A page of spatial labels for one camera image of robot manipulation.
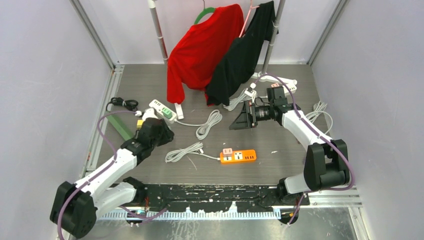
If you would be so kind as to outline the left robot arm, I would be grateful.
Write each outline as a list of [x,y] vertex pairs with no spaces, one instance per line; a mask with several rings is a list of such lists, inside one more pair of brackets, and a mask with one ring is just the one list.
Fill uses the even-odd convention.
[[50,220],[76,238],[85,237],[98,218],[126,203],[141,206],[146,200],[144,184],[127,177],[116,180],[151,156],[156,147],[170,143],[174,133],[163,119],[146,118],[133,138],[125,141],[114,155],[86,177],[70,183],[64,181],[56,190]]

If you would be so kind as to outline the orange power strip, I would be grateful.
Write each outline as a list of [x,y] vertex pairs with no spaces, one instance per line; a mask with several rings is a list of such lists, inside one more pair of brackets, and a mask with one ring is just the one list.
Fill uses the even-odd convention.
[[256,151],[254,149],[236,150],[232,152],[232,156],[224,156],[220,153],[221,164],[241,164],[250,163],[257,160]]

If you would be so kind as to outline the yellow plug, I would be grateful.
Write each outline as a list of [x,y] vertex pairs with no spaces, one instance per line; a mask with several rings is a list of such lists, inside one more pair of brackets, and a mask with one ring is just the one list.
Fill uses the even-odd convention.
[[144,120],[142,120],[142,119],[137,120],[136,128],[141,129],[142,126],[143,126],[143,123],[144,123]]

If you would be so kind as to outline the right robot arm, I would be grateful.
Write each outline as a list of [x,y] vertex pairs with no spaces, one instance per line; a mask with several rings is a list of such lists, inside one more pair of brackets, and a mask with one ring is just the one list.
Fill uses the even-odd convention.
[[304,147],[303,172],[280,179],[276,187],[277,199],[288,206],[300,194],[351,184],[351,172],[347,144],[341,139],[332,139],[315,127],[294,102],[288,102],[285,91],[281,85],[267,88],[268,103],[265,105],[255,106],[251,100],[244,101],[240,114],[229,129],[251,129],[260,121],[274,120]]

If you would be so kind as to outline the green power strip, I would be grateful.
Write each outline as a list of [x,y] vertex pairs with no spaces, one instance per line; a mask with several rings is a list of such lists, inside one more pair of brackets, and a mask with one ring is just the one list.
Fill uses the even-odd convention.
[[123,122],[123,120],[116,114],[108,115],[108,122],[114,127],[124,141],[131,139],[134,136],[134,132]]

